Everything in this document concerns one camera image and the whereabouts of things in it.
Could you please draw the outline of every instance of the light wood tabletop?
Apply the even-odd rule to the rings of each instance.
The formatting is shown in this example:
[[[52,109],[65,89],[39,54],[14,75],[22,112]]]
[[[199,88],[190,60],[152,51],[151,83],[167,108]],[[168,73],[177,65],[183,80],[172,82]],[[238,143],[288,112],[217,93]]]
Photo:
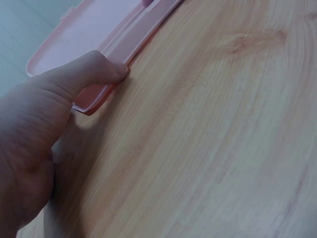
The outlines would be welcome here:
[[[77,3],[0,1],[1,88]],[[317,237],[315,0],[185,0],[131,68],[20,238]]]

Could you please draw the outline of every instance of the wood grain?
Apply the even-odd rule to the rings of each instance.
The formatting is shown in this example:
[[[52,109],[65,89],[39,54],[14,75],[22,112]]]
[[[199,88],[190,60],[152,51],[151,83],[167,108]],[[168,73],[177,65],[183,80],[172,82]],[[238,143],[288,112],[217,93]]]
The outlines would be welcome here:
[[[317,2],[186,0],[55,148],[19,237],[317,236]]]

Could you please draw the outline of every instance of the plastic case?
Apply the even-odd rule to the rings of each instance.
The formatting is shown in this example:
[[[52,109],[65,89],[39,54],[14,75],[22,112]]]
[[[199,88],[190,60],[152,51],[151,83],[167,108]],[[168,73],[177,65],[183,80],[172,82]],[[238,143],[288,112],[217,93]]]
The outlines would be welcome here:
[[[60,19],[26,66],[29,76],[98,50],[128,64],[181,0],[83,0]],[[110,85],[84,89],[73,104],[90,115],[110,94]]]

